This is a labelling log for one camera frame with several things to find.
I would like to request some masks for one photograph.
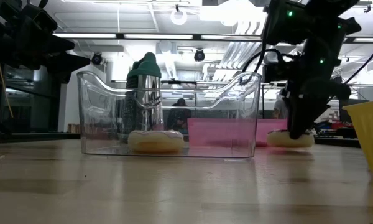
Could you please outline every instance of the ceiling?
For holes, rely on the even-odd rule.
[[[251,0],[257,7],[269,3],[270,0]],[[31,0],[37,5],[39,0]],[[175,25],[171,19],[174,6],[148,6],[136,4],[95,4],[90,2],[63,2],[50,0],[45,10],[58,22],[57,32],[127,32],[127,33],[173,33],[173,34],[234,34],[235,26],[225,26],[220,21],[202,21],[199,13],[200,7],[181,7],[188,12],[188,19],[184,25]],[[359,36],[373,36],[373,7],[369,13],[364,13],[365,6],[350,9],[342,15],[343,18],[354,16],[362,26]],[[87,55],[91,55],[92,45],[122,45],[131,58],[138,60],[145,52],[155,52],[158,41],[136,40],[80,40],[77,48]],[[203,48],[206,56],[222,58],[227,51],[229,42],[194,42],[176,41],[178,46]],[[343,62],[342,70],[345,76],[351,74],[358,66],[360,60],[373,52],[373,44],[356,45],[345,44],[341,56],[354,58]],[[184,52],[175,62],[178,69],[201,69],[204,63],[196,63],[193,53]]]

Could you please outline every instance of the yellow container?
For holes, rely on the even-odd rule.
[[[352,119],[356,134],[373,172],[373,102],[344,106]]]

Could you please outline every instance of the security camera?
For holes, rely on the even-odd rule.
[[[196,50],[194,58],[196,62],[202,62],[205,59],[205,53],[203,53],[202,49],[198,49]]]
[[[102,65],[105,62],[104,58],[102,58],[101,52],[95,52],[93,58],[91,58],[91,63],[94,65]]]

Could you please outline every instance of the white wall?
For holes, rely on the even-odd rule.
[[[90,64],[72,72],[68,84],[61,85],[60,111],[58,117],[58,131],[68,131],[68,124],[79,124],[79,95],[76,74],[80,71],[90,71],[105,82],[106,75],[101,70]]]

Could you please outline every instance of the white frosted donut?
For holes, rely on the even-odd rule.
[[[178,131],[132,131],[129,147],[143,153],[180,152],[184,138]]]
[[[268,146],[273,147],[289,147],[289,148],[305,148],[312,147],[315,139],[312,134],[302,134],[298,139],[291,139],[288,131],[272,131],[267,135]]]

